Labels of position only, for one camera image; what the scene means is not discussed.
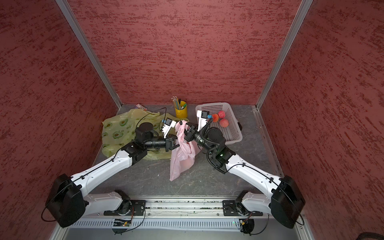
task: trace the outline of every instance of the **yellow plastic bag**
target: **yellow plastic bag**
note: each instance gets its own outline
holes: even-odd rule
[[[141,109],[131,109],[130,111],[108,118],[103,121],[103,132],[101,134],[103,140],[103,149],[102,153],[111,157],[115,154],[122,146],[131,142],[135,138],[135,128],[139,120],[144,117],[146,114],[150,113],[149,111],[144,111]],[[166,119],[170,118],[175,121],[186,120],[187,118],[176,118],[169,113],[166,115]],[[151,113],[146,116],[143,120],[140,121],[139,125],[143,122],[150,122],[153,124],[153,128],[156,132],[159,133],[159,136],[164,134],[161,132],[162,122],[164,119],[164,114],[160,113]],[[169,134],[174,134],[175,129],[171,128]],[[144,159],[156,160],[156,159],[170,159],[171,151],[166,152],[165,149],[160,149],[158,151],[148,151],[148,154]]]

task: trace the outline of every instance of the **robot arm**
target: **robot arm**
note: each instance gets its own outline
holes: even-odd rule
[[[305,204],[295,181],[289,176],[280,178],[262,171],[242,159],[225,145],[225,138],[219,129],[209,128],[212,119],[208,112],[198,111],[197,115],[200,116],[199,124],[188,123],[189,129],[184,131],[184,140],[195,140],[205,148],[207,160],[215,169],[243,178],[265,195],[260,197],[243,191],[235,201],[238,212],[242,215],[248,215],[251,211],[271,213],[282,225],[293,228]],[[163,132],[168,133],[175,122],[167,119],[165,125]],[[135,139],[114,156],[71,177],[63,174],[54,181],[46,208],[61,227],[70,226],[83,215],[105,210],[127,214],[131,202],[122,191],[97,195],[89,193],[112,175],[141,160],[147,155],[147,149],[165,148],[168,151],[179,146],[176,145],[176,136],[154,137],[153,125],[148,122],[140,124],[135,132]]]
[[[46,200],[46,208],[61,227],[68,227],[83,215],[96,212],[127,214],[131,202],[124,192],[115,190],[107,194],[89,193],[114,174],[140,161],[147,155],[147,149],[165,148],[169,151],[179,146],[176,144],[176,136],[158,137],[149,122],[140,124],[135,133],[135,139],[110,158],[71,177],[62,174],[55,179]]]
[[[252,211],[271,213],[282,225],[293,228],[305,204],[295,181],[289,176],[280,178],[272,175],[245,161],[225,145],[225,138],[219,129],[209,128],[212,119],[208,112],[199,110],[196,115],[201,116],[198,117],[199,124],[189,123],[190,128],[184,131],[184,139],[188,142],[195,140],[205,148],[207,160],[216,170],[241,177],[265,195],[260,198],[243,191],[235,201],[237,211],[242,215]]]

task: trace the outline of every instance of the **avocado print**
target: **avocado print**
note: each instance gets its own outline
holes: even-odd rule
[[[128,122],[128,119],[124,119],[122,121],[120,121],[120,126],[125,126]]]
[[[122,132],[114,132],[114,133],[113,133],[113,138],[114,138],[114,139],[117,139],[117,138],[122,137],[122,136],[123,136],[123,133],[122,133]]]
[[[112,123],[111,122],[109,122],[109,123],[104,125],[104,128],[110,128],[110,127],[112,127]]]

